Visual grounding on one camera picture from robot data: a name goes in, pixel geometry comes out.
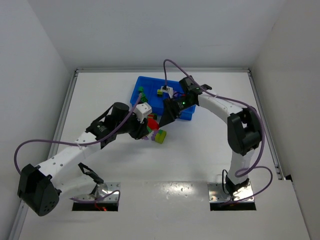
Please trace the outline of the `red round lego piece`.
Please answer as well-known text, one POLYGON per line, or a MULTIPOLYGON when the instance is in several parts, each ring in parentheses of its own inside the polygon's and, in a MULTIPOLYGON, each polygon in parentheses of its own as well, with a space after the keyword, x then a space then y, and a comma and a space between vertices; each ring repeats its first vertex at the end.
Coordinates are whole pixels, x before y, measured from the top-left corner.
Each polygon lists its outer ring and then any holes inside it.
POLYGON ((158 122, 153 119, 153 118, 148 118, 147 119, 148 122, 147 122, 147 126, 153 131, 153 130, 158 130, 160 127, 159 127, 159 124, 158 122))

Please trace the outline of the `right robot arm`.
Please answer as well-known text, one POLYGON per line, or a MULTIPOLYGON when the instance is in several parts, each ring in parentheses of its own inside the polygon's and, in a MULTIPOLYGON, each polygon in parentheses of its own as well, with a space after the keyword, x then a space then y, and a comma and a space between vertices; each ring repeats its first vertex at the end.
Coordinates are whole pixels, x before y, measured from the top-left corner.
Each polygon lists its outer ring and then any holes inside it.
POLYGON ((226 123, 227 142, 232 150, 232 156, 225 177, 225 190, 232 196, 249 183, 246 171, 250 168, 255 149, 263 139, 259 119, 248 107, 243 108, 229 100, 205 94, 204 91, 212 88, 206 84, 197 86, 192 77, 183 78, 179 84, 183 96, 163 100, 163 114, 159 126, 163 127, 174 122, 181 116, 182 111, 195 105, 210 111, 226 123))

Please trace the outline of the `lime curved lego brick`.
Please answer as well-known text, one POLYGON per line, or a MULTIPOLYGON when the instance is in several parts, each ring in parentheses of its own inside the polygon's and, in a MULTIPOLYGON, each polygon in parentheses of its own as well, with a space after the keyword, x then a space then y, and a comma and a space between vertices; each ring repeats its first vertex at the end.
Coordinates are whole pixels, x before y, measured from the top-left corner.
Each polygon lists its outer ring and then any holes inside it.
POLYGON ((157 92, 156 92, 156 95, 158 97, 162 97, 163 96, 163 92, 160 89, 158 89, 157 92))

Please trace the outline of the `green red lego stack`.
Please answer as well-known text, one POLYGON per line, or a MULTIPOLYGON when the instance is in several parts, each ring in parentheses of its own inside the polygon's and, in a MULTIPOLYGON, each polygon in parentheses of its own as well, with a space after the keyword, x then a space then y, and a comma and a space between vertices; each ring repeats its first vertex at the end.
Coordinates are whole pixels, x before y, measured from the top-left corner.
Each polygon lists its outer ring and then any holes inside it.
POLYGON ((151 113, 147 116, 148 118, 151 118, 151 119, 154 119, 154 120, 157 120, 158 119, 158 115, 156 113, 151 113))

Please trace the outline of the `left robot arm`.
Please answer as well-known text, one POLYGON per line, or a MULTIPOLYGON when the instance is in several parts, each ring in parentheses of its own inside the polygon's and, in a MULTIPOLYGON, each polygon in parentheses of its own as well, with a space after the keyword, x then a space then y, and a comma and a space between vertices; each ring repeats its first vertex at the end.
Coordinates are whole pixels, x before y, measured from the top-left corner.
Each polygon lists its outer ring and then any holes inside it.
POLYGON ((83 161, 118 135, 128 134, 135 140, 145 138, 150 133, 148 115, 151 113, 152 107, 140 100, 132 108, 122 102, 113 103, 74 142, 58 141, 59 145, 66 146, 64 150, 36 166, 23 167, 19 172, 18 197, 43 217, 57 206, 60 196, 67 193, 62 179, 73 167, 79 167, 86 183, 94 188, 103 184, 104 180, 83 161))

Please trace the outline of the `purple butterfly lego stack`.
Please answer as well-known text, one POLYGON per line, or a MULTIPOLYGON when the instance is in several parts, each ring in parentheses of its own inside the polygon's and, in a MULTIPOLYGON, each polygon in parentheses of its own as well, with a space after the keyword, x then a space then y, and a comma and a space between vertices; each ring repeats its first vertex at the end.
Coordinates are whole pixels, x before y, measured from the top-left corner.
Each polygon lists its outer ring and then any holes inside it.
POLYGON ((149 140, 153 134, 153 130, 150 129, 149 127, 147 127, 146 130, 147 130, 146 134, 142 137, 143 140, 149 140))

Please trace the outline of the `green number two lego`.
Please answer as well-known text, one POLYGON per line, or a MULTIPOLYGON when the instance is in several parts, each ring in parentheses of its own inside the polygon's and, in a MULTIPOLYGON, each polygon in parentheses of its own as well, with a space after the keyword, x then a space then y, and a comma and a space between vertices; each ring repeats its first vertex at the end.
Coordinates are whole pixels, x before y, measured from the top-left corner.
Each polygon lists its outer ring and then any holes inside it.
POLYGON ((148 102, 148 98, 145 95, 143 95, 140 100, 141 100, 142 103, 147 103, 148 102))

